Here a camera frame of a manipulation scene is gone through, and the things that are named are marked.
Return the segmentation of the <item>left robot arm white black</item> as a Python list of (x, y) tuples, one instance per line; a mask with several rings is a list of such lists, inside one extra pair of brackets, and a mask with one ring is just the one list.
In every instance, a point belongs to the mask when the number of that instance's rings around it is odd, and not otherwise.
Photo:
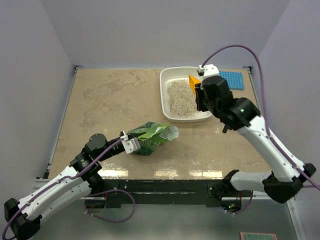
[(81, 197), (99, 196), (104, 190), (104, 180), (99, 171), (101, 161), (122, 152), (131, 154), (141, 148), (139, 134), (125, 133), (107, 140), (97, 133), (90, 137), (81, 152), (55, 178), (19, 200), (11, 198), (4, 204), (7, 222), (2, 238), (11, 230), (17, 240), (28, 240), (41, 227), (41, 221)]

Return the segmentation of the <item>green litter bag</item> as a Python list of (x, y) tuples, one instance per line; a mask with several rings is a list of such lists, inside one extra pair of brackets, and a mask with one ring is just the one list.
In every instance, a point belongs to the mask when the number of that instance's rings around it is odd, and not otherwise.
[(135, 154), (151, 155), (159, 146), (179, 137), (179, 130), (174, 125), (147, 122), (146, 124), (132, 129), (128, 135), (137, 135), (140, 149)]

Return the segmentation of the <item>white litter box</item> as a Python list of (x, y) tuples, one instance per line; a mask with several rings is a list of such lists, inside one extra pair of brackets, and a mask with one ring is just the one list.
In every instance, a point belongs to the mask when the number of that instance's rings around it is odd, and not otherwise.
[(160, 72), (159, 85), (162, 112), (171, 122), (201, 122), (212, 116), (209, 111), (197, 111), (196, 96), (189, 85), (190, 75), (198, 77), (196, 67), (170, 67)]

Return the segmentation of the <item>orange plastic scoop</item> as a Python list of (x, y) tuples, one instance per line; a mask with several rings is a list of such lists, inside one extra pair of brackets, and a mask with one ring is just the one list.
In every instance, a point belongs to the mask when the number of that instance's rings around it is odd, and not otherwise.
[(201, 84), (201, 81), (193, 75), (188, 76), (188, 81), (189, 81), (190, 89), (192, 90), (193, 94), (196, 96), (196, 85)]

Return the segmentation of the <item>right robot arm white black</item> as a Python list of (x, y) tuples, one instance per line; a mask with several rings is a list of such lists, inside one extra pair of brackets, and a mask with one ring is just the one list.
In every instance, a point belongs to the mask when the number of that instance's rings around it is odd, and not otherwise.
[(277, 137), (272, 136), (260, 110), (248, 98), (234, 97), (223, 77), (214, 75), (199, 81), (189, 76), (189, 86), (195, 95), (196, 109), (211, 112), (219, 119), (224, 124), (223, 133), (228, 130), (238, 132), (270, 168), (267, 172), (232, 170), (222, 180), (222, 189), (227, 196), (233, 197), (240, 191), (256, 191), (266, 193), (275, 202), (284, 204), (316, 172), (311, 163), (288, 159), (291, 152)]

